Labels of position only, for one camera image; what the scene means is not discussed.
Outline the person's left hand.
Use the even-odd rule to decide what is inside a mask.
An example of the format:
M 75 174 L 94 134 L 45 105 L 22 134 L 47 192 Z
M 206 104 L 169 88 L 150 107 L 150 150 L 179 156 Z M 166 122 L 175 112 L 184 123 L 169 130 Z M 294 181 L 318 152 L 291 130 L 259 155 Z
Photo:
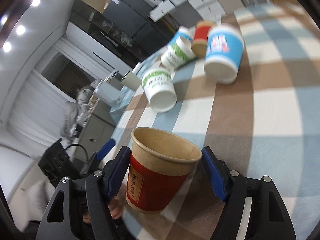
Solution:
M 110 211 L 112 219 L 119 219 L 123 214 L 123 203 L 121 199 L 118 196 L 112 198 L 112 200 L 108 204 L 108 209 Z M 91 218 L 88 212 L 82 215 L 82 220 L 84 223 L 91 223 Z

